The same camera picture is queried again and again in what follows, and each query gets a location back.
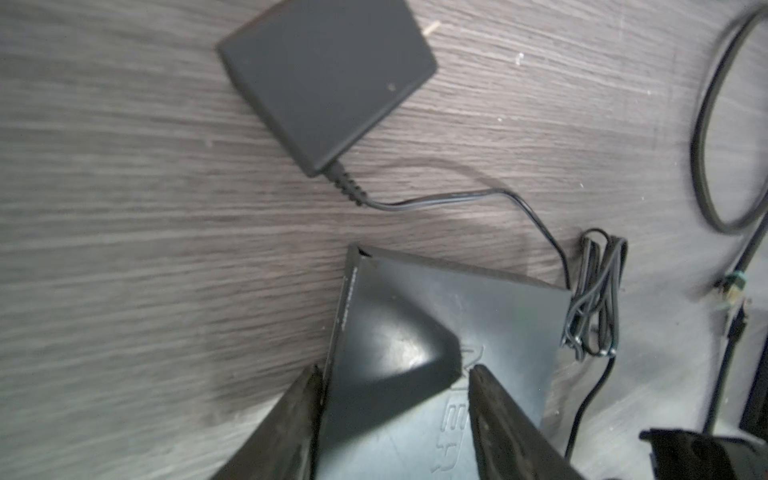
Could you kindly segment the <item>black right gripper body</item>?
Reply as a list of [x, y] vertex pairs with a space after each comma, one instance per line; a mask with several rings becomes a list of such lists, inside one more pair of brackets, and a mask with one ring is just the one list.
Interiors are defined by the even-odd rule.
[[656, 479], [766, 479], [767, 446], [680, 429], [639, 434], [651, 446]]

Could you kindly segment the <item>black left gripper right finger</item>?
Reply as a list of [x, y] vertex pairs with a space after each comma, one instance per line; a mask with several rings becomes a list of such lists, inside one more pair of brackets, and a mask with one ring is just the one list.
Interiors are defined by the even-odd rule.
[[580, 479], [492, 372], [469, 371], [469, 414], [481, 479]]

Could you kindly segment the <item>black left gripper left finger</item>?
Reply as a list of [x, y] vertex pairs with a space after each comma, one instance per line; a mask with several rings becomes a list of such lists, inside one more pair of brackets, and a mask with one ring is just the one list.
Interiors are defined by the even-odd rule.
[[318, 366], [304, 369], [215, 479], [310, 479], [323, 393]]

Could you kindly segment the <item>black power adapter with cord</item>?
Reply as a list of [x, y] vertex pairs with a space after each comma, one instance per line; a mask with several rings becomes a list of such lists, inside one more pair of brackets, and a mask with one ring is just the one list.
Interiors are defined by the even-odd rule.
[[531, 206], [505, 187], [379, 202], [342, 156], [438, 68], [404, 1], [282, 1], [217, 46], [242, 98], [308, 177], [325, 177], [350, 201], [384, 212], [508, 199], [544, 237]]

